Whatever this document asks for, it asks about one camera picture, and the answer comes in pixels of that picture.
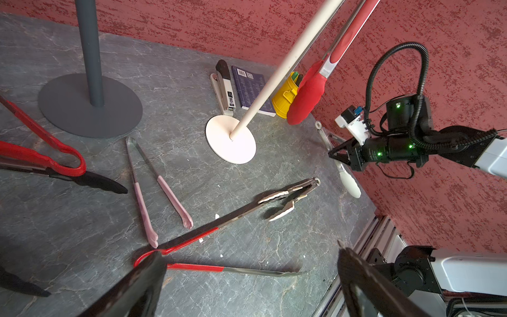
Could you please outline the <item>small red silicone tongs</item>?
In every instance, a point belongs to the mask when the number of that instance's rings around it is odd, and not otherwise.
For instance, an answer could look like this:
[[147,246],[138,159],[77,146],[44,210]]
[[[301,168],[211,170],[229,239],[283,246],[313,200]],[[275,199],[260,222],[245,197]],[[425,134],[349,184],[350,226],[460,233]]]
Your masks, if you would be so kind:
[[362,1],[349,17],[326,56],[307,72],[287,113],[288,124],[301,124],[319,103],[328,77],[333,73],[379,2],[380,0]]

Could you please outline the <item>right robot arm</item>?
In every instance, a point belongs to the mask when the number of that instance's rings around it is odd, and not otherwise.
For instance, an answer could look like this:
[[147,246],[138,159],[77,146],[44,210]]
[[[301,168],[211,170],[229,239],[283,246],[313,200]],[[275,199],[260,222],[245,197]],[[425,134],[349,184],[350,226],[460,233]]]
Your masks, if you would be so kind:
[[[402,50],[415,50],[421,56],[421,72],[414,95],[388,100],[386,113],[380,120],[387,124],[377,132],[371,125],[370,104],[377,72],[389,57]],[[387,51],[376,63],[367,83],[364,123],[371,135],[365,141],[350,139],[331,149],[329,157],[363,171],[369,163],[380,165],[406,162],[411,170],[422,167],[431,155],[438,155],[459,165],[480,169],[495,176],[506,177],[506,139],[496,129],[481,131],[453,125],[440,131],[433,128],[430,102],[424,95],[429,69],[429,51],[420,43],[406,42]],[[429,246],[410,246],[393,264],[378,266],[396,287],[406,295],[414,291],[456,292],[446,269],[452,258],[438,258]]]

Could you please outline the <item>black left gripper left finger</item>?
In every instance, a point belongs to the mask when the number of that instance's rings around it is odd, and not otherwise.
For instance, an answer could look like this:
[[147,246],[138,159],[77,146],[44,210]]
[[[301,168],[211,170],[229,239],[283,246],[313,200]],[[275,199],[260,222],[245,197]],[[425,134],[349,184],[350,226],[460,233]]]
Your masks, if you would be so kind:
[[154,316],[166,264],[156,252],[99,298],[81,316]]

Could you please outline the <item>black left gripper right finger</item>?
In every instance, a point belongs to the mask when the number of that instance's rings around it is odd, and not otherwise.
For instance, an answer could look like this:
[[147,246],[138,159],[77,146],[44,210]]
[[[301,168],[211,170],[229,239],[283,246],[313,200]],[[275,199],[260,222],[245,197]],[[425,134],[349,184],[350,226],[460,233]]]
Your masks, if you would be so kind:
[[350,316],[427,316],[351,248],[339,247],[337,271]]

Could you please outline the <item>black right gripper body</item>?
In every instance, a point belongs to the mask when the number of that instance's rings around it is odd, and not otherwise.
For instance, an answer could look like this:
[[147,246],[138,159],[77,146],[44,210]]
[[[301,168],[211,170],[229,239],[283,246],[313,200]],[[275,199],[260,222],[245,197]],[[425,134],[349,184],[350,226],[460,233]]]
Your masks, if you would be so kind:
[[364,171],[369,163],[404,161],[420,168],[429,161],[429,155],[405,135],[368,138],[363,145],[351,138],[335,146],[328,156],[357,172]]

